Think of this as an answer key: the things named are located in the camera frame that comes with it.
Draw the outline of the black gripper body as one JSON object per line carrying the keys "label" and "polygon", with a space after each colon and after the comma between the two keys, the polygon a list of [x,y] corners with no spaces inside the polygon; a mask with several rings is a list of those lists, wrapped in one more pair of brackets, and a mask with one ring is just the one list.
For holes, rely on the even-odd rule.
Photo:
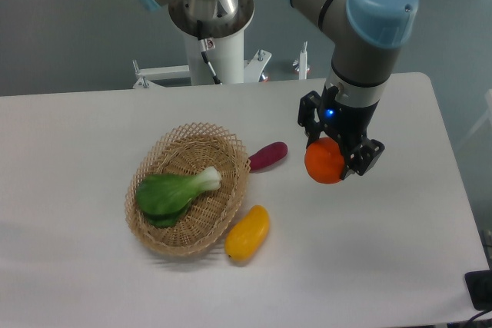
{"label": "black gripper body", "polygon": [[377,151],[377,141],[367,137],[377,103],[362,108],[351,107],[335,99],[340,91],[336,86],[323,88],[319,113],[322,126],[327,126],[324,132],[336,140],[344,157],[356,155],[362,147]]}

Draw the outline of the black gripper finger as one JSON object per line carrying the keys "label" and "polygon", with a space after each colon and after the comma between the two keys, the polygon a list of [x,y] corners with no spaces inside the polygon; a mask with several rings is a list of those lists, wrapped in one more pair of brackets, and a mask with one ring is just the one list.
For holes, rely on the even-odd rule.
{"label": "black gripper finger", "polygon": [[342,144],[341,154],[344,158],[344,168],[340,179],[343,181],[351,174],[363,176],[377,163],[384,150],[383,143],[367,137],[361,138],[361,143],[353,147]]}
{"label": "black gripper finger", "polygon": [[306,147],[319,139],[322,126],[317,120],[317,109],[320,107],[321,96],[311,91],[300,99],[298,108],[298,125],[304,129],[307,136]]}

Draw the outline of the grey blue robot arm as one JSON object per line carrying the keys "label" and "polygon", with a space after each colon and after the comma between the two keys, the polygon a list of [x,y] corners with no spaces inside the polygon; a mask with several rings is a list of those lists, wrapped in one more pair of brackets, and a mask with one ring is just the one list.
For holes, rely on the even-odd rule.
{"label": "grey blue robot arm", "polygon": [[[322,135],[339,161],[327,166],[332,181],[363,175],[384,145],[367,136],[401,48],[411,36],[419,0],[287,0],[334,43],[330,73],[322,92],[306,94],[298,124],[313,147]],[[244,30],[253,0],[140,0],[153,11],[167,7],[184,34],[191,81],[237,84],[246,80]]]}

